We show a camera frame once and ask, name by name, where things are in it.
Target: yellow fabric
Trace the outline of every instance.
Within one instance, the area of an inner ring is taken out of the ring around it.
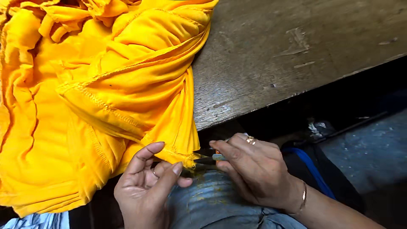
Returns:
[[[2,0],[0,205],[84,205],[154,141],[193,167],[191,62],[216,3]]]

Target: lap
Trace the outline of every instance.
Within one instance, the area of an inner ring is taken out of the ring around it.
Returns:
[[[173,229],[261,228],[305,229],[292,217],[242,199],[227,174],[197,172],[188,188],[174,187],[168,197]]]

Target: concrete floor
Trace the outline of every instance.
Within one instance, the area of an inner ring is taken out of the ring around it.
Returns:
[[[407,228],[407,110],[319,146],[362,194],[367,216],[387,228]]]

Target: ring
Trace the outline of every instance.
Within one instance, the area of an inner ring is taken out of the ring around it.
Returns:
[[[154,176],[156,176],[157,178],[160,178],[159,176],[157,176],[157,174],[155,174],[154,170],[153,170],[153,174],[154,174]]]
[[[255,140],[254,137],[248,136],[247,139],[246,139],[246,142],[249,143],[249,144],[254,145],[256,143],[256,140]]]

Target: bracelet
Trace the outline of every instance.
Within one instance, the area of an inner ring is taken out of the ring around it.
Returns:
[[[302,209],[305,207],[307,191],[306,191],[306,183],[305,183],[304,181],[302,181],[302,182],[303,182],[303,184],[304,184],[304,192],[302,193],[302,203],[301,203],[301,205],[300,205],[299,210],[298,210],[296,213],[291,213],[291,214],[289,214],[290,216],[296,216],[296,215],[298,215],[298,214],[302,211]]]

